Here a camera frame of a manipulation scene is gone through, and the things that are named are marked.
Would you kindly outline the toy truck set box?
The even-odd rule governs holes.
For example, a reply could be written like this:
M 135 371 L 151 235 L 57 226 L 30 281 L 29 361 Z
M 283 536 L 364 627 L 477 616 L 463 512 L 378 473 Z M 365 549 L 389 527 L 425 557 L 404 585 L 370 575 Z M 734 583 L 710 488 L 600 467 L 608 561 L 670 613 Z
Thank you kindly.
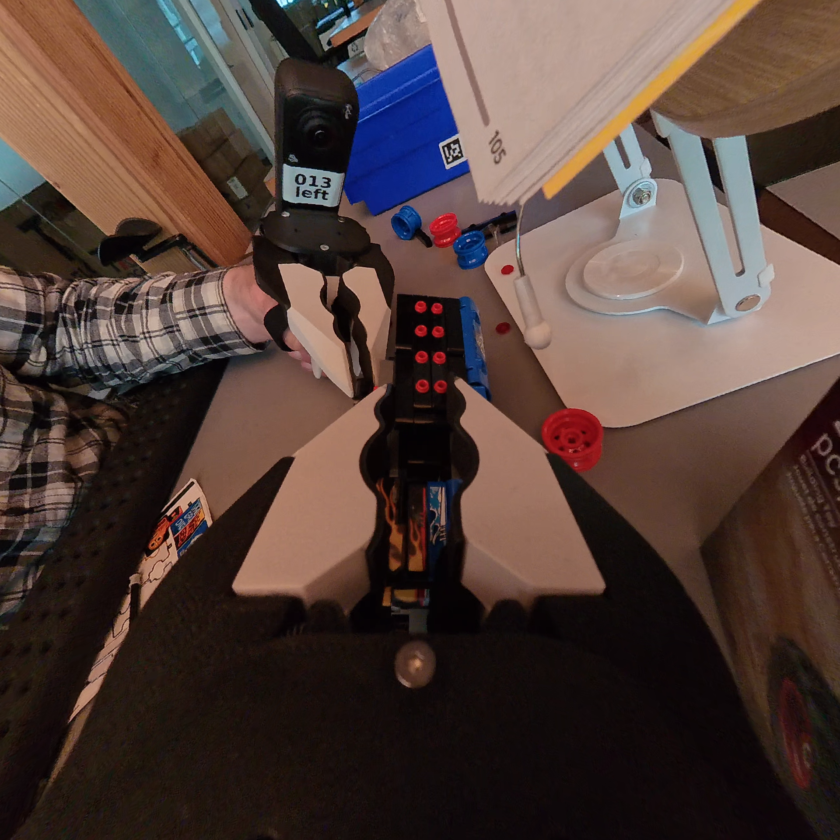
M 753 729 L 818 837 L 837 838 L 837 383 L 701 555 Z

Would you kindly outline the stack of cardboard boxes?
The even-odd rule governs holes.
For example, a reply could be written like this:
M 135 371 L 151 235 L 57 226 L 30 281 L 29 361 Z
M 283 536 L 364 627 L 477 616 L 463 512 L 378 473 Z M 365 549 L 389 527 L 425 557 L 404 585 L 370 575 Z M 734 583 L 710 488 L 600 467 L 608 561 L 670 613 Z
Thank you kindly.
M 178 132 L 177 137 L 236 216 L 254 232 L 272 202 L 264 184 L 270 167 L 263 153 L 252 148 L 221 109 Z

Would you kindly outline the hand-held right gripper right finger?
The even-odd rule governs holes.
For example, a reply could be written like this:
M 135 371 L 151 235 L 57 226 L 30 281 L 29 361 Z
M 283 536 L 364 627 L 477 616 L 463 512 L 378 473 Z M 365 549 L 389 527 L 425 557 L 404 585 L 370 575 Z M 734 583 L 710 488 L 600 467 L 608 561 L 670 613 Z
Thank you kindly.
M 529 609 L 539 596 L 600 595 L 591 552 L 542 447 L 463 382 L 460 426 L 478 449 L 476 478 L 462 493 L 462 585 L 490 610 Z

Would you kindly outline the person's torso in plaid shirt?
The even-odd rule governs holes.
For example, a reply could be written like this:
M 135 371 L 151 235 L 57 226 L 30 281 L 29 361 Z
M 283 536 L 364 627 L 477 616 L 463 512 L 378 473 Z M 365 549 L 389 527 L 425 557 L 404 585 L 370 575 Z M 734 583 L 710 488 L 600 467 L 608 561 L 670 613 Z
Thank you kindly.
M 99 464 L 125 429 L 121 402 L 18 382 L 2 369 L 1 622 L 36 583 Z

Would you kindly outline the brick-built toy truck model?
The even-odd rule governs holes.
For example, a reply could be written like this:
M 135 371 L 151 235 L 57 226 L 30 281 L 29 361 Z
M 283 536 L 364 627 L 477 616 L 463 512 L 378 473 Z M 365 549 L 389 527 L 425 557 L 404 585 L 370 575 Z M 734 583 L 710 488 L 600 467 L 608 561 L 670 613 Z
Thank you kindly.
M 478 449 L 460 420 L 467 396 L 485 403 L 467 382 L 465 304 L 396 297 L 393 382 L 375 396 L 377 429 L 360 456 L 376 518 L 369 592 L 350 613 L 357 633 L 471 633 L 485 611 L 462 584 L 461 500 Z

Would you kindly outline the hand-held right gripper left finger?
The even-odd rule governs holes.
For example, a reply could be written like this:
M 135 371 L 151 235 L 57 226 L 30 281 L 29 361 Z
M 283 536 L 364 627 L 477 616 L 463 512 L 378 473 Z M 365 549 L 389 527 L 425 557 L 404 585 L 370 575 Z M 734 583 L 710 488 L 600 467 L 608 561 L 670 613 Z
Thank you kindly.
M 236 575 L 236 595 L 330 601 L 348 614 L 368 593 L 376 499 L 360 457 L 380 430 L 374 408 L 385 394 L 380 387 L 295 454 Z

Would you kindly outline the blue storage bin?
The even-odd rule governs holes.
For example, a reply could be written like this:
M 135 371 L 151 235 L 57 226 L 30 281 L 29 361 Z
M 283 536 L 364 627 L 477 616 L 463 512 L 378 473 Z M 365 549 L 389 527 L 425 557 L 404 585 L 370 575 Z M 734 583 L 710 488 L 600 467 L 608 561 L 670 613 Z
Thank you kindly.
M 360 85 L 358 102 L 343 188 L 352 205 L 380 215 L 468 172 L 430 46 Z

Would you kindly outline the person's left hand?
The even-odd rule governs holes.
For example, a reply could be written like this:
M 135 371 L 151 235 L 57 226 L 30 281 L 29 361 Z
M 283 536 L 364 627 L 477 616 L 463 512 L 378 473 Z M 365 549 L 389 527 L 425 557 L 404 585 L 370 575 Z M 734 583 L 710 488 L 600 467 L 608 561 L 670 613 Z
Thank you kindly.
M 223 336 L 226 357 L 252 353 L 257 345 L 272 342 L 287 357 L 297 361 L 304 370 L 312 370 L 309 353 L 287 330 L 280 340 L 271 340 L 264 318 L 275 302 L 257 287 L 253 265 L 239 265 L 225 271 L 220 281 L 220 299 L 225 310 Z

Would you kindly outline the white book stand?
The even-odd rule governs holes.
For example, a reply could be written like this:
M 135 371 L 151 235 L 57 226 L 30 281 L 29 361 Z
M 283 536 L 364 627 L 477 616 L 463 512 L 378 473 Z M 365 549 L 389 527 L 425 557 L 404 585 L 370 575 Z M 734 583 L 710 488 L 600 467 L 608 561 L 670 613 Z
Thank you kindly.
M 529 278 L 488 258 L 565 405 L 633 427 L 837 354 L 837 265 L 760 226 L 745 140 L 836 105 L 837 3 L 762 3 L 652 105 L 679 183 L 627 126 L 616 190 L 525 236 Z

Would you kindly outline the sticker sheet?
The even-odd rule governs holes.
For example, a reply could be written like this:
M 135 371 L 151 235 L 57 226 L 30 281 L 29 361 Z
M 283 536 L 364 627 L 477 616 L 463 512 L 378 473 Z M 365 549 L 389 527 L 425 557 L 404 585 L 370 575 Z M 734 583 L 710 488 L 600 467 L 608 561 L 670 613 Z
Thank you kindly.
M 164 508 L 155 526 L 138 570 L 142 576 L 141 608 L 148 602 L 159 582 L 202 534 L 211 526 L 211 514 L 197 482 L 190 481 Z M 99 691 L 101 682 L 130 629 L 130 583 L 119 612 L 107 631 L 103 647 L 95 660 L 86 686 L 70 715 L 74 720 Z

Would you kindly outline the black office chair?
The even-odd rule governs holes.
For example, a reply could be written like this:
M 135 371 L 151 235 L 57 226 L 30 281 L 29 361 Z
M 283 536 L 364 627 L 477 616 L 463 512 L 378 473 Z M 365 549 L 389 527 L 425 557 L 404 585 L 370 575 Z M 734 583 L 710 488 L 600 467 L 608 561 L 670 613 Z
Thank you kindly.
M 192 244 L 175 235 L 160 239 L 162 229 L 152 221 L 130 218 L 118 223 L 115 233 L 105 237 L 97 247 L 97 259 L 103 266 L 112 266 L 133 258 L 140 264 L 166 259 L 186 264 L 188 271 L 205 270 L 201 256 Z

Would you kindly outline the clear plastic bag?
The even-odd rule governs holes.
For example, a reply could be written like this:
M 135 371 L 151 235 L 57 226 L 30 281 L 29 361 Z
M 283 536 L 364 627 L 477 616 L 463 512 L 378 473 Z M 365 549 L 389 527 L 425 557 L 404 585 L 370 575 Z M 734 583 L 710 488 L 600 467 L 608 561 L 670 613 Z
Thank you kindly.
M 430 45 L 427 21 L 417 2 L 386 2 L 364 39 L 367 63 L 385 71 Z

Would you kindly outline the black perforated chair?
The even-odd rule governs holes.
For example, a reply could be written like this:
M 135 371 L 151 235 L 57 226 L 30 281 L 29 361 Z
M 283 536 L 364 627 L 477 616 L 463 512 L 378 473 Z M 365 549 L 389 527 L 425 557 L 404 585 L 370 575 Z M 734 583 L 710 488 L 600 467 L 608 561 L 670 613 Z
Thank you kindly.
M 25 820 L 226 362 L 158 379 L 1 638 L 1 837 Z

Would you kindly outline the person's left forearm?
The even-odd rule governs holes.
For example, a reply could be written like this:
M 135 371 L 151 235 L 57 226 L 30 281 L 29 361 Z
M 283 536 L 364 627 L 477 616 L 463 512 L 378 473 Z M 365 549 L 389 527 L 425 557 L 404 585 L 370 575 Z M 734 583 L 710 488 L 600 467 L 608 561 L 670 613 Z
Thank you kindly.
M 2 270 L 2 367 L 25 382 L 103 389 L 262 351 L 266 341 L 234 324 L 225 274 L 63 280 Z

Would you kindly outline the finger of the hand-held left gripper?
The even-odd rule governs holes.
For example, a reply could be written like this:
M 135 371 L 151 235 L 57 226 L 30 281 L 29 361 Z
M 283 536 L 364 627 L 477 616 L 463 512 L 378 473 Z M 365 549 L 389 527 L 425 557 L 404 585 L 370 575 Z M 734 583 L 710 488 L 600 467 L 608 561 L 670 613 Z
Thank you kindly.
M 329 282 L 316 270 L 300 264 L 279 266 L 288 296 L 288 330 L 309 354 L 315 378 L 327 378 L 347 397 L 354 397 L 347 340 L 334 331 L 329 308 Z
M 354 267 L 341 275 L 331 306 L 333 327 L 342 342 L 346 362 L 346 394 L 370 394 L 381 384 L 381 365 L 386 354 L 391 307 L 374 268 Z

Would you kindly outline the wide wooden beam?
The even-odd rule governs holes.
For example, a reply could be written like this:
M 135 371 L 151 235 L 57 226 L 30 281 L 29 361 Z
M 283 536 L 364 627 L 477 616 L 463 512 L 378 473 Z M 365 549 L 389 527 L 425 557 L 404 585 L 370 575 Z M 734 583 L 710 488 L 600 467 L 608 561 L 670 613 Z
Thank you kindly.
M 74 3 L 1 3 L 2 138 L 106 235 L 142 218 L 220 266 L 249 232 Z

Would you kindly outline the instruction booklet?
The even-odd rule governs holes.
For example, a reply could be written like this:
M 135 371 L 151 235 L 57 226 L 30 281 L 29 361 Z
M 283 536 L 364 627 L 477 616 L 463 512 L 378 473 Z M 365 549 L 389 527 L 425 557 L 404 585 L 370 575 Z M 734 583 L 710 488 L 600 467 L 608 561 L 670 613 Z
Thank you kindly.
M 421 2 L 479 202 L 549 198 L 756 2 Z

